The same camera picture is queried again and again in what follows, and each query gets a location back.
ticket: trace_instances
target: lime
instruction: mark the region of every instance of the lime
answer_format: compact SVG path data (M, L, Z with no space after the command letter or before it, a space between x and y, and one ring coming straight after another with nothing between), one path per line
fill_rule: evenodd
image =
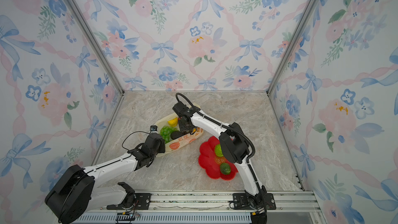
M217 157L223 157L224 155L222 154L221 150L221 145L217 144L216 147L214 147L214 153L216 153Z
M231 167L227 163L222 163L220 164L220 171L224 175L229 175L231 174Z

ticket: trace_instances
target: black cable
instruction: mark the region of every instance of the black cable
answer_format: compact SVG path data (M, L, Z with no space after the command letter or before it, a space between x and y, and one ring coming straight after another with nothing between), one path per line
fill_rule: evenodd
M127 138L130 137L132 134L137 133L137 132L143 132L143 131L136 131L136 132L130 133L130 135L128 135ZM122 147L123 147L124 149L126 149L126 150L129 151L129 149L127 149L126 147L123 146L123 144L124 144L124 142L127 140L127 138L125 138L124 141L122 142Z

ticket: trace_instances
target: floral wallpaper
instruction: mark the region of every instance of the floral wallpaper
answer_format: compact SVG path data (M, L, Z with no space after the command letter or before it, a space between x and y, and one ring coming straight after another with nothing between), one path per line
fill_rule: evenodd
M0 61L0 222L53 223L45 196L91 164L119 93L63 0L2 0Z
M319 0L271 94L329 224L398 223L397 4Z
M173 91L267 90L308 3L76 1L126 90Z

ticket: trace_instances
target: red plate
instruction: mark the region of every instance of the red plate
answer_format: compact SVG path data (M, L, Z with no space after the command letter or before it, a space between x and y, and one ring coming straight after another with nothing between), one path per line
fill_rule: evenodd
M198 162L200 167L206 170L206 174L211 179L221 178L222 180L230 181L236 176L238 170L236 169L235 165L228 162L225 157L216 156L216 154L214 153L214 147L216 147L216 145L219 143L220 141L214 136L210 137L208 141L204 142L200 146L200 155ZM229 164L229 166L231 167L231 174L224 175L221 173L220 164L222 163Z

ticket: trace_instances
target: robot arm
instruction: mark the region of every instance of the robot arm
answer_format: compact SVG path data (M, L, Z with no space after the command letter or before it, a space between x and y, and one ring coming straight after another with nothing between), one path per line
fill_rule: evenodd
M183 104L178 96L184 97L191 108ZM176 94L176 98L178 102L173 110L179 117L180 131L188 133L200 127L217 137L224 157L236 166L241 175L250 207L257 210L256 214L266 214L264 196L267 191L258 181L250 161L255 148L240 126L237 123L227 124L209 117L180 93ZM152 126L145 143L118 158L85 168L78 165L69 167L49 192L45 203L58 217L58 222L63 224L69 224L84 212L103 206L118 205L123 209L131 209L136 203L136 196L128 184L98 187L124 173L144 166L149 167L156 155L164 152L164 139L157 133L157 127Z

